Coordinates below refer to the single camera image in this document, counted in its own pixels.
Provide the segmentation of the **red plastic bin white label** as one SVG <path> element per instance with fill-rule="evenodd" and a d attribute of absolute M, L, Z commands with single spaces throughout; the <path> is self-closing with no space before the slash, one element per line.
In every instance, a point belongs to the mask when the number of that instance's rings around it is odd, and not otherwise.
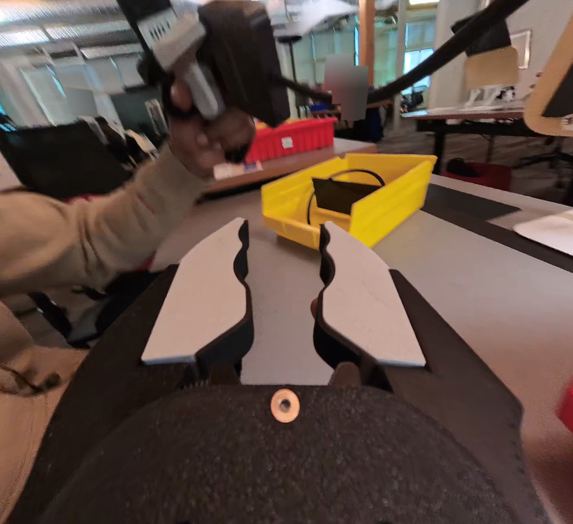
<path fill-rule="evenodd" d="M 257 122 L 244 162 L 267 162 L 330 147 L 336 122 L 336 118 L 289 119 L 276 128 Z"/>

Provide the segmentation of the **person's left forearm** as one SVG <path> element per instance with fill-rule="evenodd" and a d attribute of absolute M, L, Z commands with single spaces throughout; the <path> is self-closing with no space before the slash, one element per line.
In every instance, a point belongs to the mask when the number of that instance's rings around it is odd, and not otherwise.
<path fill-rule="evenodd" d="M 165 148 L 104 196 L 62 202 L 23 191 L 1 195 L 1 296 L 96 288 L 140 268 L 204 185 Z"/>

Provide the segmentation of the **person's left hand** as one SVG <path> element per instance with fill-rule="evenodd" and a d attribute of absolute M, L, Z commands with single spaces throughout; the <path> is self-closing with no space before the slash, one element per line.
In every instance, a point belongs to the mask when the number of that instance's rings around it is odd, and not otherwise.
<path fill-rule="evenodd" d="M 173 107 L 191 116 L 169 116 L 169 146 L 177 159 L 193 174 L 210 178 L 213 169 L 226 162 L 226 154 L 249 147 L 255 138 L 255 123 L 247 113 L 231 108 L 208 122 L 193 109 L 189 87 L 175 82 L 170 89 Z"/>

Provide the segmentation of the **white card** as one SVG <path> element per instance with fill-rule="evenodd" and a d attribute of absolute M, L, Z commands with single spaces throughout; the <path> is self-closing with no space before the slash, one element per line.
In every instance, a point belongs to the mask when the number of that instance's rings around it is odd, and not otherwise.
<path fill-rule="evenodd" d="M 218 164 L 213 169 L 213 177 L 216 181 L 243 176 L 249 173 L 263 170 L 261 162 L 254 163 L 230 163 Z"/>

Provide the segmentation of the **wooden desk black legs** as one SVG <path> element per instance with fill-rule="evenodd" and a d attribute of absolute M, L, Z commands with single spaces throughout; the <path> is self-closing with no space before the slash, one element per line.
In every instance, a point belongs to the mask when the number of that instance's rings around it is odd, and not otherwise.
<path fill-rule="evenodd" d="M 403 119 L 415 121 L 419 133 L 433 134 L 433 154 L 436 162 L 433 174 L 440 175 L 445 164 L 446 137 L 454 134 L 478 135 L 487 140 L 485 161 L 490 163 L 496 138 L 538 138 L 541 136 L 527 127 L 522 108 L 478 107 L 432 111 L 415 111 L 402 114 Z"/>

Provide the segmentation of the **wood-framed black panel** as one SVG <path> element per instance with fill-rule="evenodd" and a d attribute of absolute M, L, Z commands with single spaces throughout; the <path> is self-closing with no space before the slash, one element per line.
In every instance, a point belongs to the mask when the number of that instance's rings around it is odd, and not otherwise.
<path fill-rule="evenodd" d="M 529 129 L 572 137 L 572 19 L 569 19 L 524 107 Z"/>

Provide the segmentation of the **red floor cushion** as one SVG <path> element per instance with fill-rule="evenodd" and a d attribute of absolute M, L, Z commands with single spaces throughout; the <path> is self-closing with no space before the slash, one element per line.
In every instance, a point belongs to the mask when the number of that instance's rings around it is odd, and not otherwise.
<path fill-rule="evenodd" d="M 509 166 L 493 163 L 467 162 L 462 158 L 449 160 L 442 176 L 502 191 L 509 191 L 512 170 Z"/>

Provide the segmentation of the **light grey flat plate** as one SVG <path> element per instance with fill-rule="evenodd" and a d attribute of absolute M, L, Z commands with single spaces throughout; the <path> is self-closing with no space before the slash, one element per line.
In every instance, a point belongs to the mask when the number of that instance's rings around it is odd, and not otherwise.
<path fill-rule="evenodd" d="M 572 209 L 516 224 L 513 231 L 530 241 L 572 257 Z"/>

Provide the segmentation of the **yellow plastic bin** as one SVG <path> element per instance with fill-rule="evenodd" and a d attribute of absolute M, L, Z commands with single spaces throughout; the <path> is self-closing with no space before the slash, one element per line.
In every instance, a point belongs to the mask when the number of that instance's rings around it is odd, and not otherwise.
<path fill-rule="evenodd" d="M 436 162 L 435 155 L 347 153 L 265 184 L 261 188 L 262 216 L 275 233 L 307 248 L 319 249 L 320 226 L 332 221 L 368 247 L 375 246 L 425 203 Z M 354 203 L 351 215 L 311 206 L 312 178 L 328 178 L 347 169 L 366 169 L 380 175 L 385 187 Z M 376 184 L 366 174 L 346 174 L 343 181 Z"/>

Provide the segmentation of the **wooden pillar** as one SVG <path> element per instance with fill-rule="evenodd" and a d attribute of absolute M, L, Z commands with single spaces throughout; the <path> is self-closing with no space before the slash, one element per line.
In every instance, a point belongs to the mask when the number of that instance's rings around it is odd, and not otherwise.
<path fill-rule="evenodd" d="M 375 0 L 359 0 L 359 64 L 368 68 L 369 85 L 374 84 Z"/>

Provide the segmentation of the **black bin divider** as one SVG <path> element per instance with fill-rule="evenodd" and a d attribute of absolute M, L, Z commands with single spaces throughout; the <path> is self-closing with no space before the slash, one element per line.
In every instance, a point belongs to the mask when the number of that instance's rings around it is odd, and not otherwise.
<path fill-rule="evenodd" d="M 359 200 L 384 187 L 383 180 L 376 184 L 347 182 L 337 179 L 313 178 L 316 205 L 341 214 L 350 215 L 352 206 Z"/>

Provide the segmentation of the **black office chair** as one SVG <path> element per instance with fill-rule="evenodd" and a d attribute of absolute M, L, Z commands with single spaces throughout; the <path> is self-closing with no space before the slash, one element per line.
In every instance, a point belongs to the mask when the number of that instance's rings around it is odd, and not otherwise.
<path fill-rule="evenodd" d="M 140 295 L 153 284 L 160 272 L 139 270 L 119 275 L 104 288 L 76 285 L 56 294 L 70 300 L 89 300 L 81 314 L 72 319 L 67 307 L 56 302 L 47 292 L 27 293 L 38 312 L 73 348 L 89 348 L 97 341 Z"/>
<path fill-rule="evenodd" d="M 85 122 L 1 132 L 1 155 L 23 186 L 59 200 L 105 195 L 133 176 Z"/>

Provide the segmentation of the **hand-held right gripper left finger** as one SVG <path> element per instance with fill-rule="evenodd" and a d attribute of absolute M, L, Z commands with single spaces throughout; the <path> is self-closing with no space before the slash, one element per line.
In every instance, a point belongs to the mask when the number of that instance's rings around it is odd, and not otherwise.
<path fill-rule="evenodd" d="M 236 218 L 179 263 L 141 355 L 145 364 L 236 364 L 253 344 L 249 224 Z"/>

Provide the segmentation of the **person's beige hoodie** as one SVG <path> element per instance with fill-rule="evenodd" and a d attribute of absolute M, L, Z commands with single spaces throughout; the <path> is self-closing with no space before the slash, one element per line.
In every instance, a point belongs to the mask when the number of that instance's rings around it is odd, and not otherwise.
<path fill-rule="evenodd" d="M 1 305 L 1 523 L 16 505 L 53 413 L 87 354 L 38 345 Z"/>

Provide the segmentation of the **monitor covered with cardboard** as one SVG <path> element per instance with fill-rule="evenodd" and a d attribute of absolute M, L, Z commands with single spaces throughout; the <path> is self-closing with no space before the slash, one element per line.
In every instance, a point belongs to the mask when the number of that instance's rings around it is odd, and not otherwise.
<path fill-rule="evenodd" d="M 465 49 L 465 88 L 478 90 L 492 86 L 515 86 L 519 77 L 520 55 L 512 44 L 506 19 L 472 37 L 472 42 Z"/>

